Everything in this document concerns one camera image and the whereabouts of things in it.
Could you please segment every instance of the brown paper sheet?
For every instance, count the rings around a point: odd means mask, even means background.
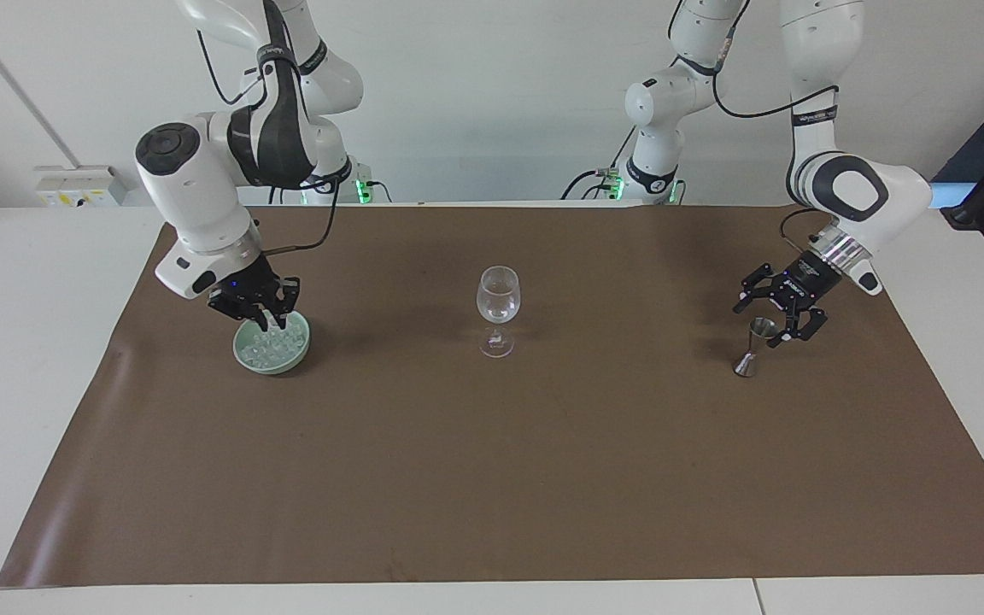
[[[281,378],[151,270],[1,587],[984,573],[984,463],[886,296],[731,362],[739,280],[793,259],[775,209],[344,209]],[[272,244],[319,209],[255,210]],[[822,220],[800,220],[804,237]],[[514,267],[515,353],[477,350]]]

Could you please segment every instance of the glass base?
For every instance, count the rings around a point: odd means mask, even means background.
[[[515,349],[515,337],[503,327],[488,327],[481,337],[481,353],[492,359],[502,359]]]

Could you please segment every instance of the green indicator light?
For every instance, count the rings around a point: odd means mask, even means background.
[[[684,196],[686,196],[686,182],[679,179],[675,182],[675,189],[671,190],[671,203],[681,205]]]
[[[371,191],[367,189],[366,182],[362,182],[362,180],[355,180],[355,191],[359,192],[359,202],[363,203],[363,205],[366,205],[374,200],[374,196],[371,194]]]

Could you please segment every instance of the green bowl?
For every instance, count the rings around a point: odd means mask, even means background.
[[[247,365],[247,363],[242,360],[242,349],[250,346],[251,343],[253,343],[253,336],[261,332],[261,328],[253,320],[246,320],[246,322],[242,323],[241,327],[237,328],[237,332],[234,334],[234,358],[237,359],[239,365],[245,367],[245,369],[261,375],[279,375],[281,373],[286,373],[293,370],[298,363],[301,363],[302,360],[306,358],[309,345],[311,345],[311,342],[313,341],[313,330],[311,326],[309,326],[309,322],[305,319],[305,316],[298,312],[290,312],[290,314],[288,314],[288,328],[291,327],[296,327],[296,331],[303,331],[306,334],[305,345],[298,350],[298,354],[294,355],[292,359],[278,363],[276,366],[253,367]]]

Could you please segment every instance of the black cable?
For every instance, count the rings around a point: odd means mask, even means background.
[[[231,105],[231,106],[236,105],[238,101],[241,101],[242,98],[245,97],[246,94],[249,94],[249,91],[253,90],[254,87],[256,87],[258,85],[258,83],[260,83],[261,81],[263,81],[263,78],[258,74],[257,75],[257,80],[254,81],[253,83],[251,83],[251,85],[249,85],[249,87],[246,87],[245,90],[242,90],[242,93],[239,93],[238,95],[236,95],[233,98],[233,100],[231,100],[230,98],[227,98],[226,97],[226,94],[223,94],[223,92],[222,92],[222,87],[219,86],[219,78],[218,77],[215,77],[215,69],[214,69],[214,66],[211,65],[211,55],[208,54],[208,44],[203,42],[203,32],[200,32],[200,31],[196,30],[196,37],[200,39],[200,50],[203,51],[203,61],[208,64],[208,73],[211,74],[211,83],[212,83],[212,85],[215,86],[215,92],[218,92],[219,93],[219,98],[222,98],[222,102],[226,103],[227,105]]]
[[[618,150],[618,153],[616,153],[616,155],[613,155],[613,162],[610,163],[610,168],[617,167],[618,158],[621,157],[622,153],[625,152],[625,148],[629,147],[629,141],[632,139],[632,136],[635,134],[636,134],[636,126],[633,126],[632,128],[629,129],[629,135],[625,136],[624,143],[621,143],[621,149]]]
[[[390,194],[390,187],[386,184],[382,182],[367,182],[366,185],[370,187],[382,186],[382,190],[386,190],[386,198],[389,199],[389,202],[394,202],[394,196]]]
[[[785,241],[785,243],[788,243],[788,245],[792,246],[792,248],[795,249],[796,252],[800,252],[800,253],[804,252],[804,249],[800,248],[800,246],[796,245],[796,242],[792,241],[792,238],[788,237],[788,234],[784,232],[785,226],[788,226],[788,221],[792,220],[792,218],[795,218],[796,215],[813,214],[816,213],[816,211],[817,209],[811,209],[811,208],[801,209],[800,211],[793,211],[791,214],[785,215],[784,220],[781,220],[781,238],[782,240]]]
[[[583,192],[583,200],[587,200],[587,195],[589,195],[592,190],[594,190],[594,198],[598,198],[598,195],[602,192],[602,188],[609,188],[609,186],[606,186],[606,184],[598,184],[597,186],[587,188],[587,191]]]
[[[574,190],[575,187],[579,186],[579,182],[583,182],[586,178],[597,178],[598,175],[599,173],[597,171],[587,171],[579,174],[578,178],[572,179],[571,183],[567,185],[567,188],[565,188],[564,194],[561,195],[560,199],[567,200],[567,195],[570,195],[571,191]]]
[[[328,241],[329,233],[332,233],[332,221],[336,220],[337,217],[337,202],[340,200],[340,180],[333,179],[329,182],[332,186],[332,207],[329,210],[329,223],[325,226],[325,233],[321,234],[321,238],[317,242],[309,245],[289,245],[285,248],[276,248],[265,250],[264,256],[278,256],[280,254],[289,254],[292,252],[305,252],[308,249],[317,249],[325,245],[325,241]]]
[[[667,40],[671,40],[671,30],[675,27],[675,17],[678,16],[678,11],[682,10],[682,4],[686,0],[678,0],[678,5],[675,7],[675,12],[671,13],[671,24],[667,27]]]
[[[331,184],[332,184],[332,179],[321,179],[320,182],[316,184],[303,184],[302,186],[298,186],[298,190],[317,190],[317,188],[320,188],[321,186],[326,186]]]
[[[822,94],[825,94],[830,91],[841,92],[841,88],[836,85],[823,87],[823,89],[817,91],[816,93],[805,95],[805,97],[801,98],[800,100],[795,102],[789,102],[788,105],[784,105],[781,108],[763,110],[763,112],[760,113],[738,113],[738,112],[734,112],[734,110],[727,108],[726,105],[723,105],[723,101],[719,100],[719,92],[718,92],[718,88],[716,87],[716,79],[714,78],[712,80],[712,95],[714,98],[716,98],[716,104],[719,106],[720,109],[723,110],[724,113],[726,113],[731,117],[738,117],[739,120],[756,120],[758,117],[766,117],[766,116],[776,115],[778,113],[786,112],[786,110],[797,108],[797,106],[804,104],[807,101],[810,101],[812,98],[820,97]]]
[[[728,31],[727,36],[728,38],[733,40],[733,42],[735,40],[735,30],[737,30],[737,28],[739,27],[739,22],[742,21],[742,16],[747,14],[747,9],[750,8],[750,2],[751,0],[746,0],[746,3],[742,4],[742,9],[739,10],[739,14],[735,17],[735,22],[731,23],[731,30]],[[786,110],[797,108],[798,105],[804,104],[805,102],[810,101],[812,98],[820,97],[822,94],[825,94],[827,92],[830,91],[841,92],[841,88],[839,86],[831,85],[828,87],[823,87],[823,89],[817,91],[816,93],[808,94],[807,97],[803,97],[798,101],[789,102],[784,106],[780,106],[780,108],[763,110],[763,112],[758,112],[758,113],[738,113],[738,112],[734,112],[734,110],[727,108],[727,105],[723,104],[723,101],[719,100],[719,73],[721,73],[722,70],[723,70],[723,63],[719,62],[716,66],[716,74],[713,75],[713,79],[712,79],[712,97],[715,98],[716,105],[718,105],[718,107],[721,110],[723,110],[724,113],[726,113],[731,117],[737,117],[739,118],[739,120],[756,120],[758,117],[766,117],[770,115],[776,115],[778,113],[784,113],[786,112]]]

